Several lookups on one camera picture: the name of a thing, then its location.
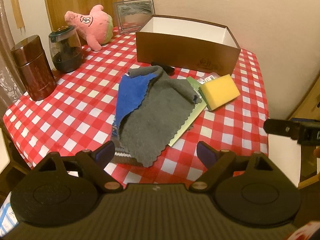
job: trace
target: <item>pink plush toy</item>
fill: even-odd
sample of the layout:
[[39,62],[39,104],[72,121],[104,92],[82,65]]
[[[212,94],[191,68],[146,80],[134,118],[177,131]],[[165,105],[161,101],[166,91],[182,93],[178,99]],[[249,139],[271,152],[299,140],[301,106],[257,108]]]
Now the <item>pink plush toy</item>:
[[68,25],[74,26],[94,51],[101,50],[101,44],[110,41],[113,35],[112,18],[102,10],[103,6],[98,4],[91,9],[89,15],[67,11],[64,16]]

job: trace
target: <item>blue cloth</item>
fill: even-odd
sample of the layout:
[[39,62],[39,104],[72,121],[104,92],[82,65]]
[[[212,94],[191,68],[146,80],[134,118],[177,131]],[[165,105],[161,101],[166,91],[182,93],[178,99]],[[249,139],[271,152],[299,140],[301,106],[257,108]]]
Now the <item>blue cloth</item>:
[[153,73],[133,78],[127,75],[122,76],[116,104],[115,124],[117,129],[119,129],[122,119],[141,105],[147,93],[149,82],[156,76]]

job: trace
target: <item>gray cloth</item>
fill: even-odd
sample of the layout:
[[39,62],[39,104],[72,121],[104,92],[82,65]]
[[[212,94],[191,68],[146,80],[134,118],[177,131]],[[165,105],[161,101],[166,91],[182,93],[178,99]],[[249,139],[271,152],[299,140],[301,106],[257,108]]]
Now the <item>gray cloth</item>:
[[130,77],[157,75],[140,105],[119,127],[119,141],[137,162],[149,167],[201,102],[187,80],[171,79],[159,66],[129,71]]

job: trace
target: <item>white paper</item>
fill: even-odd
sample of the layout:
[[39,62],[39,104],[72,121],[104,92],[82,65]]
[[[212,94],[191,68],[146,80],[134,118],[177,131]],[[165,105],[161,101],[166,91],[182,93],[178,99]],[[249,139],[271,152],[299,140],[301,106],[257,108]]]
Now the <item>white paper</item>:
[[289,137],[268,135],[269,159],[298,187],[301,172],[301,146]]

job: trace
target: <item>glass jar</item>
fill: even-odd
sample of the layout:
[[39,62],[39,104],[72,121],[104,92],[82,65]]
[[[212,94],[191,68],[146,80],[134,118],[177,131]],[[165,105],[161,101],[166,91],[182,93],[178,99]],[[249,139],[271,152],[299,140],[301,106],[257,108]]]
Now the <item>glass jar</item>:
[[49,48],[54,66],[62,73],[75,71],[82,64],[82,47],[73,26],[50,33]]

